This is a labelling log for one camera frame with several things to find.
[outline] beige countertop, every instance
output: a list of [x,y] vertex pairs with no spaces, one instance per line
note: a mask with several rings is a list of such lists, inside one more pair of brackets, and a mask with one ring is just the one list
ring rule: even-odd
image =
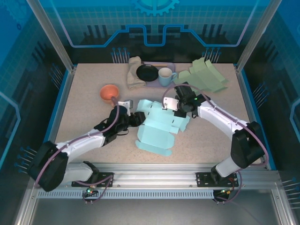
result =
[[[248,120],[233,64],[214,64],[229,82],[227,89],[206,94],[224,110]],[[192,64],[177,63],[176,72],[186,70]],[[56,143],[74,139],[90,131],[109,116],[112,107],[103,103],[99,91],[106,84],[120,89],[120,101],[132,99],[134,110],[140,99],[159,101],[164,88],[139,88],[129,90],[126,86],[128,64],[78,64],[70,94],[58,130]],[[171,90],[167,97],[175,97]],[[230,154],[231,141],[204,119],[190,120],[187,129],[175,135],[175,145],[169,157],[160,156],[136,147],[137,127],[129,134],[119,136],[108,145],[94,149],[78,157],[74,162],[88,160],[92,163],[218,163]]]

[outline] light green cloth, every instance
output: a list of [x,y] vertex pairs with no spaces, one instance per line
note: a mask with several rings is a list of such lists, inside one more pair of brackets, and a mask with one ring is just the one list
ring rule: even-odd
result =
[[190,71],[191,74],[194,74],[194,73],[196,72],[195,69],[194,69],[193,67],[190,67],[190,68],[189,68],[189,71]]
[[181,78],[181,79],[175,79],[174,83],[175,84],[180,84],[180,83],[184,83],[184,82],[188,82],[189,84],[199,88],[200,90],[207,90],[210,91],[207,86],[205,85],[205,83],[201,80],[201,78],[199,78],[197,76],[197,74],[191,74],[190,76]]
[[191,74],[187,70],[183,70],[178,74],[178,79],[190,76]]
[[225,77],[223,77],[222,74],[220,74],[220,72],[214,67],[214,65],[211,63],[210,60],[207,60],[207,61],[205,62],[205,64],[206,64],[207,68],[210,70],[210,72],[212,72],[213,75],[214,75],[220,82],[226,83],[226,82],[228,81]]
[[205,62],[204,62],[204,58],[200,58],[198,60],[194,60],[193,61],[193,68],[195,72],[199,72],[202,71],[204,69],[207,68]]
[[196,74],[212,92],[217,92],[226,88],[208,68],[197,72]]

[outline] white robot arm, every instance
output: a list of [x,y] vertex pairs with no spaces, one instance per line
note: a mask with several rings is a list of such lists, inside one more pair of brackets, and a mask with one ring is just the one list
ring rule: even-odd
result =
[[61,152],[53,159],[43,172],[38,184],[45,191],[52,191],[61,183],[80,180],[87,181],[91,176],[97,177],[94,166],[89,162],[84,162],[79,166],[69,164],[80,155],[105,146],[116,139],[118,133],[127,131],[129,127],[137,127],[145,120],[143,112],[130,113],[132,101],[119,102],[119,116],[116,123],[107,131],[116,118],[117,107],[111,111],[109,117],[96,125],[88,133],[70,141],[54,144],[50,141],[41,145],[28,167],[28,175],[34,180],[37,179],[45,163],[58,150]]
[[215,184],[241,168],[248,167],[264,155],[259,143],[244,129],[247,127],[261,142],[264,142],[258,123],[249,123],[232,116],[210,99],[208,102],[204,96],[196,96],[188,86],[177,86],[175,90],[176,98],[164,98],[164,109],[172,109],[174,115],[179,117],[186,117],[186,114],[191,112],[192,118],[199,117],[209,121],[232,141],[230,156],[211,169],[211,176]]

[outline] beige cloth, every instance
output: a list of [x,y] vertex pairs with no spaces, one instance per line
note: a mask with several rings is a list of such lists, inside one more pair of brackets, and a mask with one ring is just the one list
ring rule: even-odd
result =
[[142,64],[142,60],[139,56],[132,57],[129,59],[129,72],[127,74],[127,86],[130,90],[134,88],[140,88],[146,85],[145,81],[142,81],[136,75],[136,70]]

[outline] metal frame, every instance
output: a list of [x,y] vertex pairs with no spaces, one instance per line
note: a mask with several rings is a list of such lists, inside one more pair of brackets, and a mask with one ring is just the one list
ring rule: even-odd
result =
[[27,3],[29,4],[34,15],[36,16],[37,20],[41,24],[43,30],[45,31],[47,37],[49,38],[51,44],[53,45],[55,51],[57,52],[63,64],[65,65],[66,69],[72,72],[74,65],[71,59],[69,58],[68,53],[65,50],[65,47],[60,41],[60,38],[58,37],[54,27],[52,26],[41,3],[39,2],[39,0],[27,0]]
[[239,61],[238,61],[238,72],[240,72],[248,59],[250,58],[253,50],[255,49],[258,41],[264,34],[264,32],[267,29],[267,26],[269,25],[271,19],[273,18],[273,15],[276,13],[280,3],[282,0],[270,0],[269,5],[267,6],[266,10],[264,11],[256,29],[254,30],[249,42],[247,43]]
[[[55,189],[51,192],[39,190],[38,199],[81,199],[86,190]],[[97,199],[103,190],[86,199]],[[213,190],[164,190],[164,189],[109,189],[103,193],[102,199],[213,199]]]
[[[50,39],[56,52],[61,58],[67,70],[70,72],[63,90],[59,108],[57,110],[49,139],[54,141],[58,132],[61,117],[67,102],[68,93],[73,80],[73,64],[62,45],[54,27],[47,17],[38,0],[27,0],[33,13],[37,17],[46,35]],[[249,43],[247,44],[239,62],[237,71],[240,72],[257,45],[264,30],[275,14],[281,0],[273,0],[267,7]],[[252,106],[247,99],[247,90],[240,85],[250,119],[254,119]],[[141,189],[165,189],[165,190],[209,190],[211,188],[198,188],[196,186],[196,172],[209,172],[214,164],[97,164],[97,167],[105,172],[114,172],[114,185],[111,190],[141,190]],[[243,189],[271,189],[278,217],[283,225],[295,225],[291,207],[283,189],[278,171],[267,171],[264,168],[250,167],[241,172],[243,177]],[[59,189],[74,190],[69,184],[60,186]],[[38,189],[34,188],[34,181],[29,181],[21,208],[19,210],[16,225],[28,225],[34,215],[37,203]]]
[[[60,99],[59,107],[56,112],[53,127],[49,138],[55,141],[56,134],[60,125],[68,94],[73,81],[74,73],[68,74],[66,85]],[[240,83],[243,97],[245,98],[246,89]],[[246,107],[251,111],[251,104],[244,99]],[[113,187],[111,191],[141,192],[141,190],[183,190],[201,191],[222,188],[199,188],[196,185],[196,172],[209,172],[215,164],[95,164],[100,171],[114,172]],[[277,209],[278,219],[282,225],[295,225],[296,220],[293,216],[291,207],[287,200],[285,190],[280,180],[278,171],[268,171],[261,167],[248,167],[241,171],[243,178],[243,189],[248,190],[272,190],[274,207]],[[40,189],[34,188],[34,181],[31,179],[24,195],[21,209],[18,213],[15,225],[28,225],[34,216],[34,209],[37,203],[38,192]],[[71,187],[71,183],[61,185],[57,188],[64,192],[74,192],[83,190],[80,187]]]

